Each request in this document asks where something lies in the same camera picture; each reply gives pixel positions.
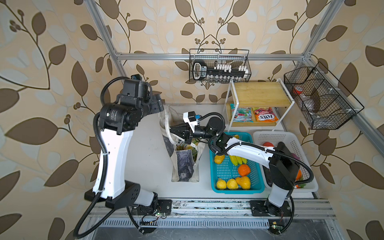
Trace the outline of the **white fabric grocery bag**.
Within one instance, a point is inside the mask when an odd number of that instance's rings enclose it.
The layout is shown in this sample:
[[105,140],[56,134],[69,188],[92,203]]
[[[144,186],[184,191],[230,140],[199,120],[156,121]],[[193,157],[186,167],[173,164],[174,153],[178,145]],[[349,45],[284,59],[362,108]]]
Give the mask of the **white fabric grocery bag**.
[[170,127],[178,124],[182,124],[183,115],[176,112],[173,108],[166,106],[165,110],[160,113],[160,128],[163,135],[163,140],[171,159],[172,170],[172,182],[192,182],[197,183],[200,180],[199,177],[199,160],[205,149],[205,144],[198,142],[197,161],[194,162],[191,150],[177,151],[176,146],[185,143],[181,138],[170,133]]

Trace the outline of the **green snack bag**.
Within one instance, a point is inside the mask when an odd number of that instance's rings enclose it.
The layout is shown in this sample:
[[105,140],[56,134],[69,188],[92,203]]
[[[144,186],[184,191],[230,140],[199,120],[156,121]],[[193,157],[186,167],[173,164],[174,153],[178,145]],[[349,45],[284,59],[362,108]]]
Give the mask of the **green snack bag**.
[[176,150],[177,151],[191,150],[192,151],[193,160],[194,160],[194,162],[196,162],[197,161],[197,156],[198,156],[197,146],[198,146],[198,143],[196,141],[192,141],[192,143],[190,145],[186,144],[186,143],[182,143],[182,144],[177,145],[176,146]]

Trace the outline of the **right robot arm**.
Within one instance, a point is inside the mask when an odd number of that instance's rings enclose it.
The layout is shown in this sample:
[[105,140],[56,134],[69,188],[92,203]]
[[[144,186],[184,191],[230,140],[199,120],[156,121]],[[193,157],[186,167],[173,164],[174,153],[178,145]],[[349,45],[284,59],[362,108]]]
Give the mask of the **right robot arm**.
[[218,156],[242,157],[269,169],[273,184],[264,208],[272,216],[282,215],[284,202],[291,196],[295,186],[314,180],[312,169],[285,153],[283,143],[274,148],[265,147],[226,134],[225,119],[220,113],[201,116],[195,112],[186,112],[183,121],[176,126],[170,126],[169,121],[165,121],[167,134],[175,135],[187,144],[191,144],[192,139],[207,140],[211,152]]

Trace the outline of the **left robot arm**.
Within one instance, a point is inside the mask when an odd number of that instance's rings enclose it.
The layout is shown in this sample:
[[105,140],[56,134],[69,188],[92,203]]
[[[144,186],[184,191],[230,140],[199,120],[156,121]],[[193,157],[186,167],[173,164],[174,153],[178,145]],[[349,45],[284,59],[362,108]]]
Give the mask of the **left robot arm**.
[[[94,187],[85,193],[90,206],[74,229],[74,238],[92,233],[115,211],[139,206],[146,214],[158,209],[158,195],[141,188],[140,184],[125,180],[125,166],[129,143],[139,122],[147,115],[164,110],[161,96],[140,75],[117,77],[108,82],[100,95],[102,108],[95,115],[93,128],[101,147],[98,175]],[[94,226],[80,233],[80,229],[96,203],[105,202],[110,211]]]

